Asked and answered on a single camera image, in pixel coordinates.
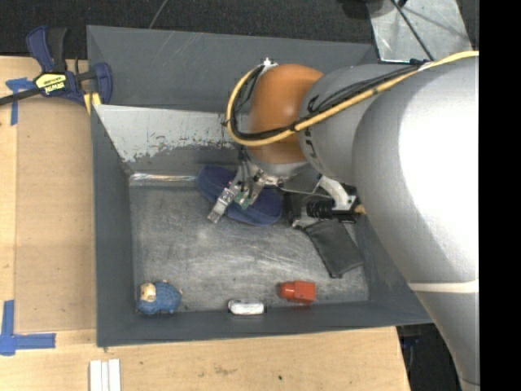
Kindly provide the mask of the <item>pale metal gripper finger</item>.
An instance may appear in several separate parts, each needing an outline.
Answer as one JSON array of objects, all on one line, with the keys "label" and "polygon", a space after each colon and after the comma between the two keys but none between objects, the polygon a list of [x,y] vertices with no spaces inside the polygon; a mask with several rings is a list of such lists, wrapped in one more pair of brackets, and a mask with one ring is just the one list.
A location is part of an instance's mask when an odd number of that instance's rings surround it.
[{"label": "pale metal gripper finger", "polygon": [[215,222],[219,222],[226,210],[234,202],[235,194],[232,191],[223,191],[215,204]]},{"label": "pale metal gripper finger", "polygon": [[229,206],[229,189],[225,188],[217,197],[216,203],[208,215],[208,220],[211,222],[218,222],[225,214]]}]

